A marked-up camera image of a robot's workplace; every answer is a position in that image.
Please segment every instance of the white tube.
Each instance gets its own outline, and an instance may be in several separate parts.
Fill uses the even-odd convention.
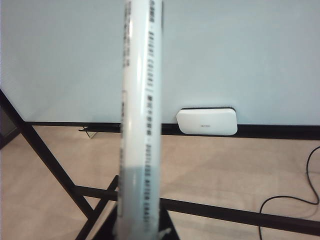
[[[159,225],[162,1],[126,0],[117,208],[119,240],[155,240]]]

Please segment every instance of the black metal frame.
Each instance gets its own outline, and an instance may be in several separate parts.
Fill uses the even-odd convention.
[[[117,192],[114,191],[117,186],[117,176],[113,179],[108,189],[75,185],[32,125],[29,122],[23,121],[2,91],[0,91],[0,105],[47,168],[63,186],[83,214],[88,218],[88,221],[76,238],[77,240],[85,239],[107,202],[117,200]],[[92,209],[84,196],[99,198],[101,200],[96,208]],[[168,211],[320,236],[320,221],[270,215],[165,198],[160,199],[160,204]]]

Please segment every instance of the beige floor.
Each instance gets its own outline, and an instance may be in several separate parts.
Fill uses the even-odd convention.
[[[106,188],[118,173],[120,135],[88,139],[77,127],[36,127],[77,185]],[[293,195],[314,201],[305,175],[309,152],[320,141],[163,136],[161,196],[258,211],[264,199]],[[310,164],[320,192],[320,151]],[[92,205],[96,199],[90,198]],[[279,199],[266,213],[320,221],[317,207]],[[257,240],[254,226],[170,213],[182,240]],[[86,219],[19,135],[1,151],[1,239],[72,240]],[[265,240],[315,236],[263,229]]]

